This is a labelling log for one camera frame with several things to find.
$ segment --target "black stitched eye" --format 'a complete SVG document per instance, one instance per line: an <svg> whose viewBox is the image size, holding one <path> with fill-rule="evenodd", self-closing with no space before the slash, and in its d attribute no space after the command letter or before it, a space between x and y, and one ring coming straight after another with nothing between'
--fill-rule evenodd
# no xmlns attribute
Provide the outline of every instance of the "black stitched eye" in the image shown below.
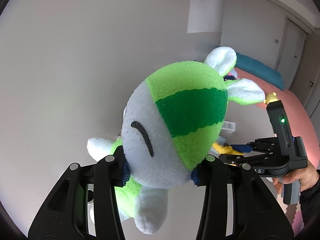
<svg viewBox="0 0 320 240"><path fill-rule="evenodd" d="M144 139L144 142L146 143L147 148L149 150L150 156L153 157L153 148L152 148L152 144L146 129L138 121L133 121L131 123L131 127L136 128L141 133Z"/></svg>

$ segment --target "human hand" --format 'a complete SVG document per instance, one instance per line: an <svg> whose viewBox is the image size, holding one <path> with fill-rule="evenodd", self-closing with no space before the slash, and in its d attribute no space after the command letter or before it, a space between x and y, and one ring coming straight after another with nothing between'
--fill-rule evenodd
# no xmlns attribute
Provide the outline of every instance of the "human hand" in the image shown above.
<svg viewBox="0 0 320 240"><path fill-rule="evenodd" d="M312 165L312 163L309 160L308 167L304 169L290 171L287 175L283 177L282 182L284 184L290 184L298 179L300 180L301 184L300 191L312 188L318 182L319 173L316 171L316 168ZM277 193L281 194L283 184L279 182L279 178L272 178L272 180Z"/></svg>

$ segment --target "plush toy ear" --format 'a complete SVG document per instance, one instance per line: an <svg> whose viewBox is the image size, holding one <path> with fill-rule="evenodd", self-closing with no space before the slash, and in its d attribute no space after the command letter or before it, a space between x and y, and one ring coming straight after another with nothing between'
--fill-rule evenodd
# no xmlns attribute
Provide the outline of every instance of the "plush toy ear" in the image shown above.
<svg viewBox="0 0 320 240"><path fill-rule="evenodd" d="M110 155L114 142L105 138L92 137L88 140L87 149L92 158L97 162Z"/></svg>
<svg viewBox="0 0 320 240"><path fill-rule="evenodd" d="M236 52L229 47L219 47L210 52L204 63L224 77L236 65Z"/></svg>
<svg viewBox="0 0 320 240"><path fill-rule="evenodd" d="M242 78L238 80L227 80L228 100L246 106L263 102L265 94L253 81Z"/></svg>

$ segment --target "yellow toy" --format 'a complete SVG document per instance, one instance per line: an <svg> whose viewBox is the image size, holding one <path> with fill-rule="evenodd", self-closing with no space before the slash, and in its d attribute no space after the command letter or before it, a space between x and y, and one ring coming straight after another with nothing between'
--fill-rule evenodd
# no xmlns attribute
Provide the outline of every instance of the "yellow toy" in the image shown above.
<svg viewBox="0 0 320 240"><path fill-rule="evenodd" d="M269 104L271 102L279 101L279 99L276 97L276 93L273 92L272 94L266 95L266 99L263 101L265 104Z"/></svg>
<svg viewBox="0 0 320 240"><path fill-rule="evenodd" d="M234 150L231 146L221 146L218 143L212 144L213 149L215 149L219 154L234 154L243 155L243 153Z"/></svg>

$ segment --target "teal pillow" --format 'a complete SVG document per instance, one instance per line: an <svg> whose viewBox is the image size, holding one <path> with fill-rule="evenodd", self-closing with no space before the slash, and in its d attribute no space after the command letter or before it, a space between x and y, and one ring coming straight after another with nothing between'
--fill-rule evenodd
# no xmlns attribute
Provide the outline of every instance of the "teal pillow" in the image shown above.
<svg viewBox="0 0 320 240"><path fill-rule="evenodd" d="M262 62L256 59L250 58L240 53L236 53L236 54L237 54L236 67L248 73L251 73L258 78L261 78L264 81L267 81L271 85L274 85L275 87L281 90L284 90L282 77L278 71L264 65Z"/></svg>

